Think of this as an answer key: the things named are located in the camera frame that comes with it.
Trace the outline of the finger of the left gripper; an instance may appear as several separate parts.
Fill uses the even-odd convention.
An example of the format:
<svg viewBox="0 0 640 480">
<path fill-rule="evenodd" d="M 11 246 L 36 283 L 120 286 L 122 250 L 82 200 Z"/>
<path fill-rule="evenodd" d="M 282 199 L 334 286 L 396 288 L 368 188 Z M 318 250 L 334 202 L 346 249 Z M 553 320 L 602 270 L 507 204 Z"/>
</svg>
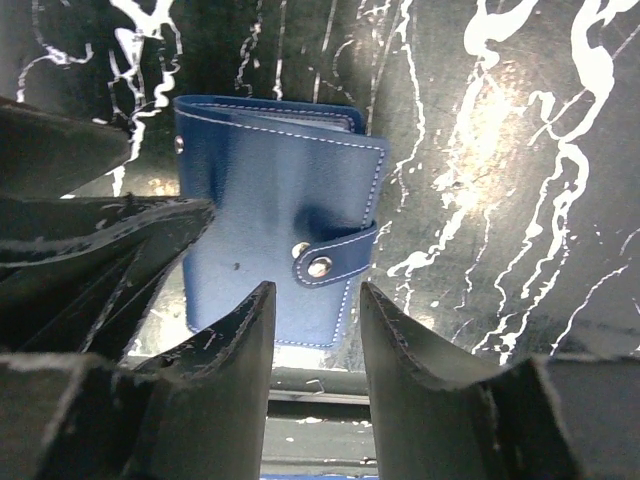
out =
<svg viewBox="0 0 640 480">
<path fill-rule="evenodd" d="M 121 166 L 129 134 L 1 99 L 1 194 L 58 198 Z"/>
<path fill-rule="evenodd" d="M 202 199 L 2 199 L 2 352 L 122 359 L 213 219 Z"/>
</svg>

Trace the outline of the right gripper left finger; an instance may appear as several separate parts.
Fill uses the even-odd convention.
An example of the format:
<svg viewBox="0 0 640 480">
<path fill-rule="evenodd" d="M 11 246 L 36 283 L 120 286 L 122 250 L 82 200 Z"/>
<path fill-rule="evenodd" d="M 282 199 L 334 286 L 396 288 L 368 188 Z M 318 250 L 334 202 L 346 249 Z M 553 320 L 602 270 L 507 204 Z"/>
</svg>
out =
<svg viewBox="0 0 640 480">
<path fill-rule="evenodd" d="M 276 287 L 126 369 L 96 354 L 1 358 L 5 479 L 256 479 Z"/>
</svg>

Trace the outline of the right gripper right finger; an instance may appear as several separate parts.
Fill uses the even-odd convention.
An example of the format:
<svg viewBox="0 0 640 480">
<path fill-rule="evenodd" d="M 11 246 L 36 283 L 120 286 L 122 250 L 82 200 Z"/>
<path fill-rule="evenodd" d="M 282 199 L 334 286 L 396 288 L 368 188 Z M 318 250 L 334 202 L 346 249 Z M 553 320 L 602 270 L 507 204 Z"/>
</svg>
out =
<svg viewBox="0 0 640 480">
<path fill-rule="evenodd" d="M 635 479 L 639 362 L 531 356 L 501 367 L 360 290 L 383 479 Z"/>
</svg>

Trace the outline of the blue card holder wallet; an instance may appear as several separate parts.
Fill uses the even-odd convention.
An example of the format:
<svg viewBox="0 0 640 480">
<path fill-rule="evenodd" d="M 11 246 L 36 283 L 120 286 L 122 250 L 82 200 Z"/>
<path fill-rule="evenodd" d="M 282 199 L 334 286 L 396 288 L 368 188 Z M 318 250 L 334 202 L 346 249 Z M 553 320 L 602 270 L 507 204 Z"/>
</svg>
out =
<svg viewBox="0 0 640 480">
<path fill-rule="evenodd" d="M 388 142 L 350 106 L 183 95 L 173 108 L 180 192 L 214 205 L 183 263 L 188 327 L 269 281 L 277 343 L 338 344 L 371 262 Z"/>
</svg>

